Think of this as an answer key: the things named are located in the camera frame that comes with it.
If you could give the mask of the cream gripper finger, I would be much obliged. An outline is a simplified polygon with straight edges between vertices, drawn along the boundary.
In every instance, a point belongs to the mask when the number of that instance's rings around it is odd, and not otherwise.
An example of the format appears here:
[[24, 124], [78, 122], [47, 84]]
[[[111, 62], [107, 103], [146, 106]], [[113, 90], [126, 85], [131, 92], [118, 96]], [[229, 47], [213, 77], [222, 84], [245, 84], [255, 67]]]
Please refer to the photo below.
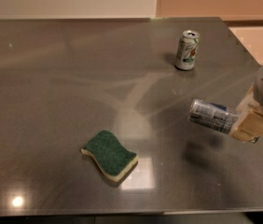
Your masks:
[[236, 107], [236, 112], [238, 114], [242, 113], [243, 110], [250, 106], [255, 104], [254, 99], [254, 86], [251, 86], [251, 88], [247, 91], [247, 93], [244, 95], [242, 100], [239, 102], [239, 104]]
[[254, 142], [263, 135], [263, 105], [247, 105], [236, 111], [238, 119], [229, 133], [231, 137], [242, 142]]

